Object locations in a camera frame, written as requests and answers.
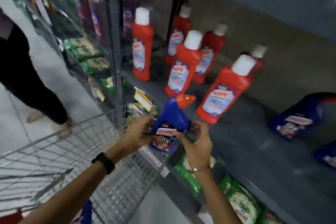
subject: bare foot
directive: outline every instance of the bare foot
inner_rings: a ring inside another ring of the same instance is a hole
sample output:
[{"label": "bare foot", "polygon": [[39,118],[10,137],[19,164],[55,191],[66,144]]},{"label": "bare foot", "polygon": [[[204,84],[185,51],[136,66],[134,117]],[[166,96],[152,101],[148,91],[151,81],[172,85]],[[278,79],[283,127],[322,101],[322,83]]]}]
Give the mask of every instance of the bare foot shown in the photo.
[{"label": "bare foot", "polygon": [[60,139],[65,139],[65,138],[71,136],[71,131],[69,129],[69,128],[71,128],[71,125],[72,125],[72,120],[68,120],[66,123],[58,125],[58,131],[61,131],[61,130],[65,129],[64,131],[59,132],[58,137]]},{"label": "bare foot", "polygon": [[42,118],[44,116],[44,114],[40,111],[32,111],[30,112],[30,114],[28,115],[26,122],[27,123],[32,123],[35,120],[38,120],[40,118]]}]

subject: red bottle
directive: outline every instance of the red bottle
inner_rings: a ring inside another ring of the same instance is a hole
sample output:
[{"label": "red bottle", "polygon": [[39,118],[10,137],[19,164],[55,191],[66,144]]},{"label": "red bottle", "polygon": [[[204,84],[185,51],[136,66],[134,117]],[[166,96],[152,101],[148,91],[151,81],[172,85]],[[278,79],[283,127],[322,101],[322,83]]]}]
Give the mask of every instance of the red bottle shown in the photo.
[{"label": "red bottle", "polygon": [[202,36],[201,32],[191,30],[185,41],[177,46],[175,61],[170,70],[168,85],[165,88],[170,98],[184,95],[187,90],[196,71],[196,66],[202,58],[198,49]]},{"label": "red bottle", "polygon": [[257,44],[252,52],[242,52],[241,55],[249,55],[253,57],[256,61],[254,68],[251,70],[250,75],[254,75],[256,72],[260,71],[264,68],[265,62],[263,60],[263,56],[267,51],[268,47],[263,46],[261,44]]},{"label": "red bottle", "polygon": [[250,86],[252,77],[248,74],[255,63],[252,57],[241,55],[232,67],[222,68],[202,103],[197,107],[197,115],[209,124],[216,124],[219,117]]},{"label": "red bottle", "polygon": [[222,47],[225,44],[225,31],[228,26],[225,24],[219,24],[214,31],[208,31],[205,33],[202,40],[202,60],[196,67],[196,73],[192,80],[198,84],[204,83],[204,78],[207,76],[215,59]]},{"label": "red bottle", "polygon": [[152,42],[154,30],[149,25],[149,10],[138,7],[135,21],[132,22],[133,35],[133,74],[141,81],[149,80],[151,65]]},{"label": "red bottle", "polygon": [[189,19],[190,11],[191,7],[182,5],[180,13],[174,18],[173,28],[169,39],[168,52],[166,55],[166,64],[169,66],[172,66],[174,63],[177,45],[183,42],[191,28],[191,21]]}]

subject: shopping cart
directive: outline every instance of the shopping cart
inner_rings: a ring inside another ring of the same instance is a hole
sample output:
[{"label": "shopping cart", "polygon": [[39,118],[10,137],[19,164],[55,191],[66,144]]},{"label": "shopping cart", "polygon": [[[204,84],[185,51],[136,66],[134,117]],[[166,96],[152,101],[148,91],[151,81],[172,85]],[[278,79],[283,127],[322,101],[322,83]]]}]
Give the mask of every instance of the shopping cart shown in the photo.
[{"label": "shopping cart", "polygon": [[[0,156],[0,216],[29,212],[64,188],[119,140],[126,126],[117,129],[114,124],[116,109],[71,128],[72,136],[65,140],[54,133]],[[90,198],[92,223],[128,222],[166,159],[144,147],[119,162]]]}]

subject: wristwatch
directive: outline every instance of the wristwatch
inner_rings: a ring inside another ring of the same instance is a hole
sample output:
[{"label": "wristwatch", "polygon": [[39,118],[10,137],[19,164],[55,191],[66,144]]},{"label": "wristwatch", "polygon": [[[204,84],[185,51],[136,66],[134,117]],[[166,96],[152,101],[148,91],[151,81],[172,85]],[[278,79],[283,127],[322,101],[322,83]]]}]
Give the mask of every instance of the wristwatch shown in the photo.
[{"label": "wristwatch", "polygon": [[112,173],[113,170],[115,170],[116,166],[115,164],[112,162],[112,160],[110,160],[105,153],[101,152],[99,153],[92,161],[91,163],[94,164],[95,162],[99,161],[100,163],[102,163],[104,165],[104,167],[106,168],[107,174],[109,175],[110,173]]}]

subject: white bottle cap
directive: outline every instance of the white bottle cap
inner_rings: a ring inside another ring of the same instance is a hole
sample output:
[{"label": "white bottle cap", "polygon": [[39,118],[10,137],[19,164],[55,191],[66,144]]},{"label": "white bottle cap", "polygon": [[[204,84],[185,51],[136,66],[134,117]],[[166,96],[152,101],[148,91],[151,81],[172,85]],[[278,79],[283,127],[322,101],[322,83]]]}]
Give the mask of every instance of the white bottle cap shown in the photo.
[{"label": "white bottle cap", "polygon": [[257,44],[254,49],[251,52],[251,56],[257,59],[261,59],[265,52],[267,51],[268,47],[267,46],[263,46],[261,44]]},{"label": "white bottle cap", "polygon": [[223,36],[225,34],[225,31],[228,29],[228,25],[225,24],[218,24],[216,29],[213,31],[214,34],[218,36]]},{"label": "white bottle cap", "polygon": [[240,55],[236,62],[232,65],[232,72],[238,75],[247,76],[254,67],[256,61],[248,55]]},{"label": "white bottle cap", "polygon": [[149,24],[149,10],[147,8],[138,7],[135,10],[135,23],[144,26]]},{"label": "white bottle cap", "polygon": [[203,34],[197,30],[189,31],[185,41],[184,46],[190,50],[198,50],[202,41]]},{"label": "white bottle cap", "polygon": [[191,12],[191,7],[186,6],[186,5],[182,5],[179,15],[182,18],[189,18],[190,12]]}]

